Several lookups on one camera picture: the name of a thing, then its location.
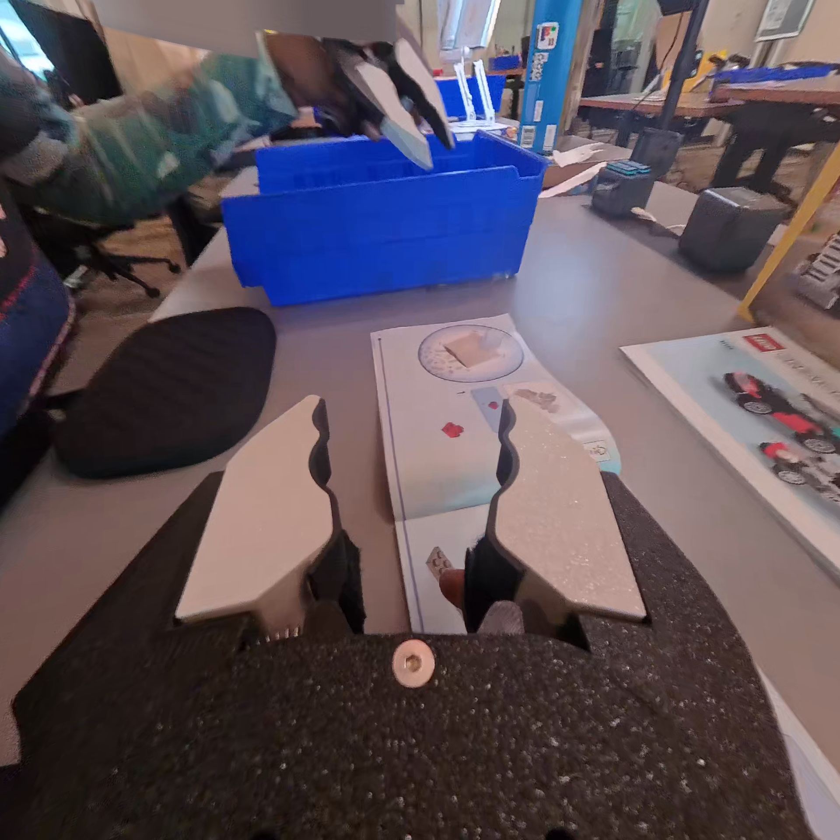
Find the closed instruction booklet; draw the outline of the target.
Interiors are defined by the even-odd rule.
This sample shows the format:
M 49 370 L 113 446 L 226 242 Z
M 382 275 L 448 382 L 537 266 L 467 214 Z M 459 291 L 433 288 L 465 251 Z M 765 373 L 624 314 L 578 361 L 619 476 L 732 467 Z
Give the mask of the closed instruction booklet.
M 837 581 L 838 370 L 770 327 L 622 352 Z

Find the lego set box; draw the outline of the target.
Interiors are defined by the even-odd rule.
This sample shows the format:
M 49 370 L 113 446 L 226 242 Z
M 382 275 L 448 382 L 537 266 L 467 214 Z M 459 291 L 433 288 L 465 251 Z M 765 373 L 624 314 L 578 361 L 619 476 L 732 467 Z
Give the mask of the lego set box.
M 839 368 L 839 146 L 827 157 L 738 306 Z

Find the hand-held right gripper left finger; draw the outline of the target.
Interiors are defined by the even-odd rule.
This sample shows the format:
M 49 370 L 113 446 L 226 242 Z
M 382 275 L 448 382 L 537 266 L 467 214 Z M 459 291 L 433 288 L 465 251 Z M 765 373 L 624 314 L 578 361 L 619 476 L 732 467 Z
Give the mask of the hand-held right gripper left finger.
M 326 602 L 362 634 L 360 552 L 343 528 L 330 477 L 326 402 L 308 395 L 228 462 L 175 618 L 248 614 L 267 636 L 283 637 Z

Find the person's dark patterned clothing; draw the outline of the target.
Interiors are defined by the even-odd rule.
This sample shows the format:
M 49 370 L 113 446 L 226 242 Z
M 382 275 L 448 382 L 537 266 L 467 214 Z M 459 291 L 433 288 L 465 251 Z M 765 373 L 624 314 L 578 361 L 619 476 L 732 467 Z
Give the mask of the person's dark patterned clothing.
M 76 309 L 11 193 L 1 188 L 1 436 L 40 392 Z

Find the tall blue cardboard box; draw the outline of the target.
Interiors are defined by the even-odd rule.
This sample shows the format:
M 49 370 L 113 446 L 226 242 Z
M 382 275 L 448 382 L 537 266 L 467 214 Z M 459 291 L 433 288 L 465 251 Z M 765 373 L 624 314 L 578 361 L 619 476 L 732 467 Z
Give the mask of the tall blue cardboard box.
M 524 150 L 543 156 L 551 156 L 553 152 L 571 78 L 582 8 L 582 1 L 532 4 L 518 131 L 518 144 Z

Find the black office chair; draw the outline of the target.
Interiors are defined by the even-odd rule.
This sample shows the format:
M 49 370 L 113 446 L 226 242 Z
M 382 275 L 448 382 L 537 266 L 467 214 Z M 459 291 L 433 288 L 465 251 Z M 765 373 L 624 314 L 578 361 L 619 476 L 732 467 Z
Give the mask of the black office chair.
M 160 289 L 139 278 L 133 272 L 134 266 L 161 265 L 174 275 L 182 273 L 182 268 L 166 257 L 119 255 L 104 248 L 102 242 L 105 239 L 131 230 L 133 224 L 101 226 L 81 223 L 29 205 L 22 205 L 22 215 L 41 252 L 63 279 L 81 268 L 104 275 L 112 282 L 125 279 L 141 288 L 148 298 L 155 299 L 161 296 Z

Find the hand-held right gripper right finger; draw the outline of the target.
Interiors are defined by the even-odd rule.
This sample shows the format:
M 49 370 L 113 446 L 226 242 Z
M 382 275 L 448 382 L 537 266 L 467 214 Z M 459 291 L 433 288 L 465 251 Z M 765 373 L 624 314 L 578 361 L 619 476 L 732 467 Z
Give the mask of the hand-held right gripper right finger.
M 582 616 L 646 622 L 602 472 L 584 447 L 520 395 L 502 404 L 499 440 L 499 489 L 465 557 L 467 631 L 501 602 L 549 635 Z

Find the blue plastic bin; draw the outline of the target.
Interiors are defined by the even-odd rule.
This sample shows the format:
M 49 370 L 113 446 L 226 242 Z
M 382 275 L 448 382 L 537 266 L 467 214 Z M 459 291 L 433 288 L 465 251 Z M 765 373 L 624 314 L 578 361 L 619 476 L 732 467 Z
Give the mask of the blue plastic bin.
M 387 140 L 258 150 L 258 191 L 225 198 L 243 287 L 274 307 L 455 285 L 518 273 L 548 162 L 479 131 L 433 169 Z

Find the open instruction booklet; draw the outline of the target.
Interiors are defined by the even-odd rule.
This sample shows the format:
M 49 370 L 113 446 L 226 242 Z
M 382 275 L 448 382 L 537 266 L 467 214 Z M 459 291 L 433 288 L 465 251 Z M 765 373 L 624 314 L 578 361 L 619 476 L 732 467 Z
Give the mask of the open instruction booklet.
M 499 489 L 501 408 L 523 396 L 578 441 L 602 476 L 620 476 L 613 430 L 552 377 L 507 314 L 373 332 L 385 468 L 412 629 L 455 631 L 431 580 L 462 568 Z M 465 431 L 449 438 L 452 422 Z

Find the person's left hand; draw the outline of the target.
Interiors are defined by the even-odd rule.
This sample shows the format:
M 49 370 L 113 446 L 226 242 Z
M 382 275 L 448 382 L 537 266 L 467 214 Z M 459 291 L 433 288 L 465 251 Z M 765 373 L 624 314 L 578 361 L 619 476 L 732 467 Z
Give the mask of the person's left hand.
M 262 37 L 280 84 L 295 108 L 317 109 L 341 123 L 347 98 L 321 41 L 273 30 L 263 31 Z

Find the dark device with blue top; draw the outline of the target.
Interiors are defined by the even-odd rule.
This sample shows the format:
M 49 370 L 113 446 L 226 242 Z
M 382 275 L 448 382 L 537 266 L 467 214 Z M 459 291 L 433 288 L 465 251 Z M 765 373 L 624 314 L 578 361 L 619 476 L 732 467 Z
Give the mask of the dark device with blue top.
M 610 162 L 595 178 L 591 209 L 603 217 L 628 218 L 635 208 L 646 209 L 654 183 L 654 174 L 644 163 Z

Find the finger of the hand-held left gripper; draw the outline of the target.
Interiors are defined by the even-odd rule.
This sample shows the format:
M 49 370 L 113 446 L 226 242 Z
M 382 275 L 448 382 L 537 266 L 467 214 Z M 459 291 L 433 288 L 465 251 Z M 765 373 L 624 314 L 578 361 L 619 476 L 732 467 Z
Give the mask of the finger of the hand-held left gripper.
M 397 93 L 412 103 L 436 139 L 447 150 L 453 150 L 455 137 L 438 84 L 413 40 L 398 38 L 392 44 L 391 79 Z
M 431 171 L 434 162 L 426 136 L 403 106 L 389 74 L 368 60 L 343 60 L 341 68 L 343 78 L 361 108 L 362 121 L 373 125 L 409 161 Z

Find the black quilted pad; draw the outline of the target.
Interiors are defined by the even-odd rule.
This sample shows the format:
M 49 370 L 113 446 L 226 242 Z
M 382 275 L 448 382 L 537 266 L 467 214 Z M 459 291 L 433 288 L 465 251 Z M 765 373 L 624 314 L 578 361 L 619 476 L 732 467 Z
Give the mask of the black quilted pad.
M 221 455 L 262 414 L 276 348 L 272 321 L 254 308 L 147 323 L 71 399 L 56 459 L 77 478 L 110 480 Z

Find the framed wall picture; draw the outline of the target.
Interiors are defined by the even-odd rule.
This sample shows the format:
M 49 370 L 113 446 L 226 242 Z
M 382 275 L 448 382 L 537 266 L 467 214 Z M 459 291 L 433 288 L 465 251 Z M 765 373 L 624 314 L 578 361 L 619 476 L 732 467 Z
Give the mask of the framed wall picture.
M 792 39 L 803 30 L 814 1 L 768 1 L 764 7 L 755 43 Z

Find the black stand with pole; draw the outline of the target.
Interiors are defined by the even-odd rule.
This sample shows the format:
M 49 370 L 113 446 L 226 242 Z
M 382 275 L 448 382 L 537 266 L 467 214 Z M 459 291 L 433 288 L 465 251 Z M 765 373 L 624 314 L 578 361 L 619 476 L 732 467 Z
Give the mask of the black stand with pole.
M 683 134 L 672 130 L 676 107 L 684 84 L 695 68 L 698 39 L 709 1 L 665 2 L 671 14 L 661 17 L 656 32 L 656 61 L 660 76 L 670 68 L 665 100 L 654 127 L 645 127 L 638 135 L 631 161 L 645 165 L 657 181 L 675 162 Z

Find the wooden table with black legs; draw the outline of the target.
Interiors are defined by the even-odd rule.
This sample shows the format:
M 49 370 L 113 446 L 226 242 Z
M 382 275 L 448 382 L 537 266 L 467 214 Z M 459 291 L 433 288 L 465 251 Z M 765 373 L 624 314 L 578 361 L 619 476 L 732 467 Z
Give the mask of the wooden table with black legs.
M 711 102 L 738 102 L 722 119 L 731 136 L 710 186 L 772 193 L 774 177 L 795 146 L 839 140 L 838 76 L 720 84 Z

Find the dark grey cube device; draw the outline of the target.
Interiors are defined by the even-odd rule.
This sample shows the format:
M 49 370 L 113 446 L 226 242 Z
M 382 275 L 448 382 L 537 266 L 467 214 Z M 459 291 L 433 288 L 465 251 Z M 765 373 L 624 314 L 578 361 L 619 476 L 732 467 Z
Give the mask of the dark grey cube device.
M 773 196 L 740 186 L 709 187 L 698 195 L 678 253 L 710 273 L 738 274 L 754 265 L 788 214 Z

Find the white plastic stand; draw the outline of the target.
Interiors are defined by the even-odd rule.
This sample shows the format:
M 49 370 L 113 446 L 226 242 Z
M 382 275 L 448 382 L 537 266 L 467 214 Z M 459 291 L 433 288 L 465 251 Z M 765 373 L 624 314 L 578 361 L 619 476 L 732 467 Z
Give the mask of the white plastic stand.
M 455 111 L 448 115 L 453 131 L 464 138 L 480 130 L 500 132 L 506 127 L 497 119 L 506 75 L 487 73 L 482 60 L 474 61 L 471 67 L 472 75 L 468 77 L 465 62 L 455 64 L 459 103 L 452 100 Z

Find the long blue bin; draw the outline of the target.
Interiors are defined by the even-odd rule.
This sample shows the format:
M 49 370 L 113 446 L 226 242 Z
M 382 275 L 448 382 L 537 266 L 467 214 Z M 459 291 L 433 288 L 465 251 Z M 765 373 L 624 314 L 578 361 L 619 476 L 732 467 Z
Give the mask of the long blue bin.
M 782 66 L 725 67 L 713 76 L 711 87 L 822 79 L 834 76 L 838 71 L 838 63 L 813 61 Z

